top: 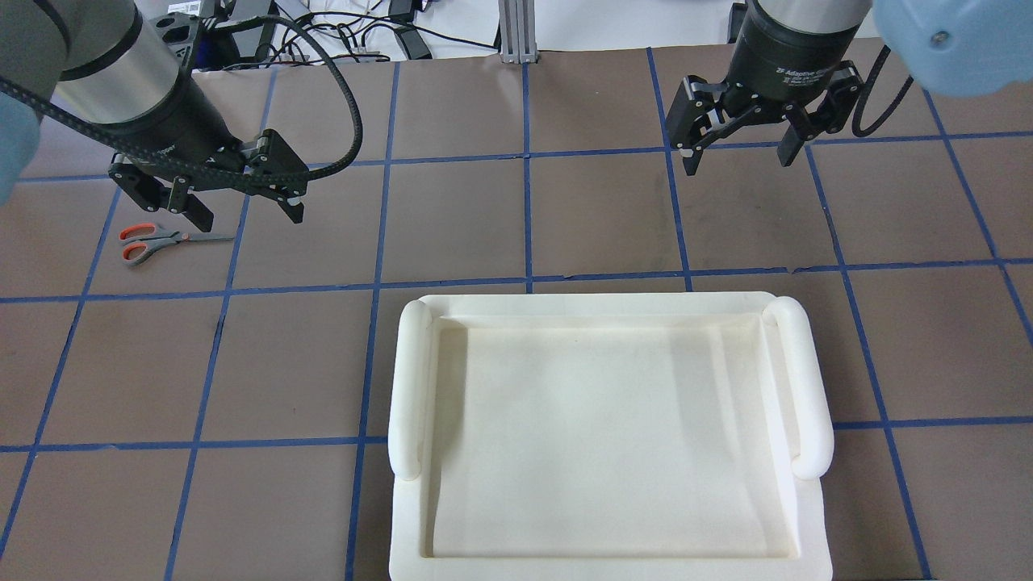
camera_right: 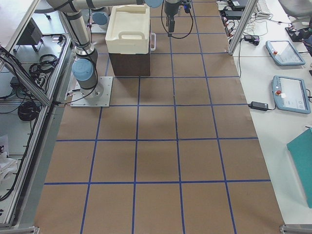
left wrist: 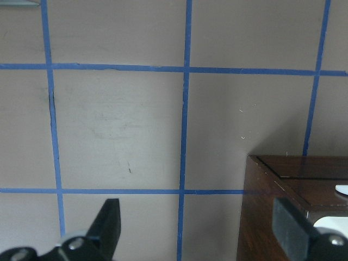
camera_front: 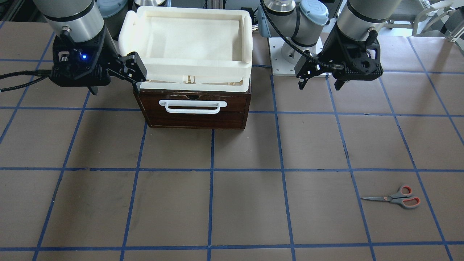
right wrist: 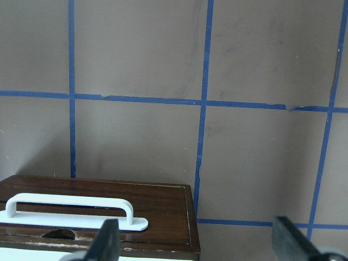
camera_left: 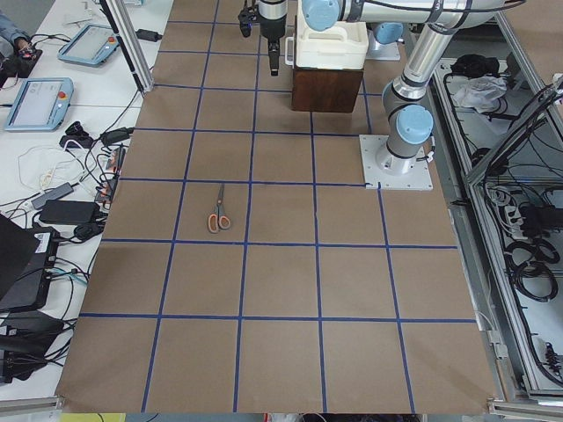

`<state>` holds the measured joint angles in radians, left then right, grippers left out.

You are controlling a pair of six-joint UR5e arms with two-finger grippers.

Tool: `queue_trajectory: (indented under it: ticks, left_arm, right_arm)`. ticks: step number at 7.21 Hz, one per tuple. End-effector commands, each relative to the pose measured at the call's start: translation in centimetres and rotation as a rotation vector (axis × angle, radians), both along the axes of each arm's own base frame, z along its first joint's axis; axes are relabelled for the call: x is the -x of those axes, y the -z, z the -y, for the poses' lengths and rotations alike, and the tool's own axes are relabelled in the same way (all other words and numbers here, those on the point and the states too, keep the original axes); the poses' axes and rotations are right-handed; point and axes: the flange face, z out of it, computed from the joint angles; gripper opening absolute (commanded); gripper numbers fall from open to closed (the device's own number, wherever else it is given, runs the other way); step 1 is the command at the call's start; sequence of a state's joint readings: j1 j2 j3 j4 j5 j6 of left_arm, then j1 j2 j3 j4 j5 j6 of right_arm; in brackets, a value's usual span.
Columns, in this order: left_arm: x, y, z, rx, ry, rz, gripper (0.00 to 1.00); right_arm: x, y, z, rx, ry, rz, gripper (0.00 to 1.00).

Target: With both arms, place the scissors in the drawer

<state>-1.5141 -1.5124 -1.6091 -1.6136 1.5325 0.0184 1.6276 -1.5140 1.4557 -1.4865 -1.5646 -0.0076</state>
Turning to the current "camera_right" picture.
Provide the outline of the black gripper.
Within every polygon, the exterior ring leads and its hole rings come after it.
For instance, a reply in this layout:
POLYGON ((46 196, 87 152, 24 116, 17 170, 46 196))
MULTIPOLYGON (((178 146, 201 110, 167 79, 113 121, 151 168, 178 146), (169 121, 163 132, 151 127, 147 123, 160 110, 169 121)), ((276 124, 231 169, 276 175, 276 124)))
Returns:
POLYGON ((168 26, 168 32, 173 33, 175 29, 174 15, 166 15, 166 25, 168 26))

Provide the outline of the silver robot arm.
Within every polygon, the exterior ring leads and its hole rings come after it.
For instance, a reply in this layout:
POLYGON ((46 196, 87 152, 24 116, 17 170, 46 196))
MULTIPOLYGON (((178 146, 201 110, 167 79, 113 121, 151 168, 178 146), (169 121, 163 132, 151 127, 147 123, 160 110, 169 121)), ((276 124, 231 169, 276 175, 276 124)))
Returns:
POLYGON ((184 0, 164 0, 162 5, 162 11, 166 16, 166 31, 170 36, 175 29, 175 15, 178 14, 180 6, 183 6, 184 0))
POLYGON ((58 11, 60 19, 71 40, 75 43, 74 52, 76 61, 74 65, 81 62, 91 68, 92 72, 82 73, 86 80, 76 78, 80 85, 82 97, 96 95, 98 86, 97 59, 98 53, 91 38, 87 34, 86 25, 83 20, 82 10, 98 10, 102 7, 112 7, 120 5, 144 5, 157 8, 160 6, 160 0, 49 0, 49 5, 58 11))

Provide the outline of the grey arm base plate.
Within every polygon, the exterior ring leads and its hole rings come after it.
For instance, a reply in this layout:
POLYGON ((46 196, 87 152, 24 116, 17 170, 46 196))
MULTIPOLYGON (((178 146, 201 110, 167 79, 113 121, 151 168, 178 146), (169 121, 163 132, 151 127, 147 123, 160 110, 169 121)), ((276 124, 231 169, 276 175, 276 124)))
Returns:
POLYGON ((73 92, 71 107, 74 108, 93 108, 93 107, 109 107, 111 91, 113 86, 113 77, 98 78, 97 86, 94 90, 80 89, 79 83, 76 81, 75 89, 77 92, 73 92))

